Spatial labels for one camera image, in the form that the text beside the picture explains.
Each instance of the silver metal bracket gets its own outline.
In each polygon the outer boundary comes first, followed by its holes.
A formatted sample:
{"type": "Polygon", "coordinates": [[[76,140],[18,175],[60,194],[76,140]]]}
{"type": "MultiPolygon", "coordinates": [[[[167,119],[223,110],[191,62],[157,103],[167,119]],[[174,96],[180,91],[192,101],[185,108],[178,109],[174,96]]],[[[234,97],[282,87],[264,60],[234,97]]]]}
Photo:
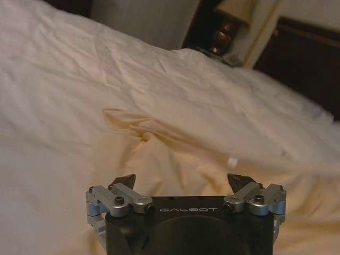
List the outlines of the silver metal bracket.
{"type": "Polygon", "coordinates": [[[93,226],[100,244],[106,249],[105,219],[101,214],[110,213],[113,217],[124,217],[130,205],[135,213],[147,214],[153,208],[152,198],[134,192],[122,183],[91,187],[86,192],[87,222],[93,226]]]}
{"type": "Polygon", "coordinates": [[[224,205],[230,213],[240,213],[248,204],[249,212],[257,216],[274,215],[274,237],[276,240],[279,226],[285,222],[286,191],[281,185],[271,184],[266,189],[261,184],[250,182],[234,195],[224,198],[224,205]]]}

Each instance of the bolt head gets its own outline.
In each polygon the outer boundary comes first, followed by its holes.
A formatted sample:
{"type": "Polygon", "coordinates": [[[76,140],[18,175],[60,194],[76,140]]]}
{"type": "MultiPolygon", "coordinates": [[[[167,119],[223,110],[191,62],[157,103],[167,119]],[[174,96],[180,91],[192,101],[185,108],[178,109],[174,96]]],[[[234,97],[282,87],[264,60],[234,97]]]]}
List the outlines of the bolt head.
{"type": "Polygon", "coordinates": [[[226,214],[233,214],[233,212],[234,212],[234,206],[233,205],[231,205],[230,203],[225,203],[223,205],[223,207],[224,207],[224,212],[226,214]]]}
{"type": "Polygon", "coordinates": [[[115,197],[115,205],[122,205],[124,203],[124,198],[123,197],[115,197]]]}
{"type": "Polygon", "coordinates": [[[152,214],[155,212],[155,205],[153,203],[150,203],[145,206],[145,213],[146,214],[152,214]]]}
{"type": "Polygon", "coordinates": [[[256,195],[256,196],[254,197],[254,201],[255,201],[256,203],[264,203],[264,202],[265,202],[265,198],[264,198],[264,196],[262,196],[262,195],[256,195]]]}

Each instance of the lampshade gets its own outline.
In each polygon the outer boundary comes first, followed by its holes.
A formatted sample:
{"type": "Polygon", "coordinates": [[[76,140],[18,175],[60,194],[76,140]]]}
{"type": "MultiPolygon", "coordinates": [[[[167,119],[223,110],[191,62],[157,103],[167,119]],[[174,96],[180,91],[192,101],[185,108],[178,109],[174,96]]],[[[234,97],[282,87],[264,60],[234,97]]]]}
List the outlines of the lampshade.
{"type": "Polygon", "coordinates": [[[255,0],[224,0],[216,7],[215,10],[229,14],[230,16],[249,25],[254,6],[255,0]]]}

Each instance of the white blanket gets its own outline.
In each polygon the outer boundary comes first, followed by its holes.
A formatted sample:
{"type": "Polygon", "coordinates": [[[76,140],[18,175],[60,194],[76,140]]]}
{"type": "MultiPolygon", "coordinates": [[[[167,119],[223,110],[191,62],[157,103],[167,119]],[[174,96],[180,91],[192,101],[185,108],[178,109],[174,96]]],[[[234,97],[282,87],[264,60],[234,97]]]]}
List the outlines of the white blanket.
{"type": "Polygon", "coordinates": [[[84,237],[84,192],[100,174],[93,147],[109,131],[104,108],[170,123],[233,157],[340,174],[339,127],[327,113],[192,50],[155,48],[42,2],[1,0],[0,54],[2,254],[96,253],[84,237]]]}

